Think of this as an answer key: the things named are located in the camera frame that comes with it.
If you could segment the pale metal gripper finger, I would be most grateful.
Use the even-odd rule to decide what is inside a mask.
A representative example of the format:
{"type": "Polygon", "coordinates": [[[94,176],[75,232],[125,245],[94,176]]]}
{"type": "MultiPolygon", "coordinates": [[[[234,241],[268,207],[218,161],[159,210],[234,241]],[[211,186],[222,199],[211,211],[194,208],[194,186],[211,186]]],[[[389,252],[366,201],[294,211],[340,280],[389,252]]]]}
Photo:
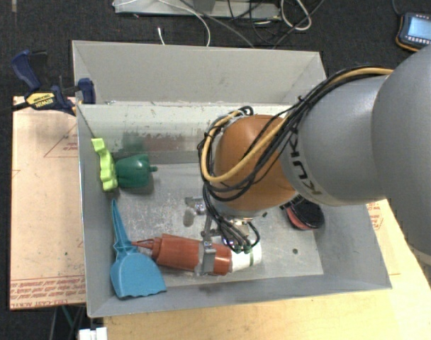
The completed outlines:
{"type": "Polygon", "coordinates": [[[216,257],[216,249],[213,247],[212,242],[203,240],[199,250],[199,261],[201,274],[212,273],[214,269],[216,257]]]}
{"type": "Polygon", "coordinates": [[[186,197],[184,199],[186,209],[183,216],[183,224],[190,227],[194,223],[196,216],[204,214],[204,200],[202,197],[186,197]]]}

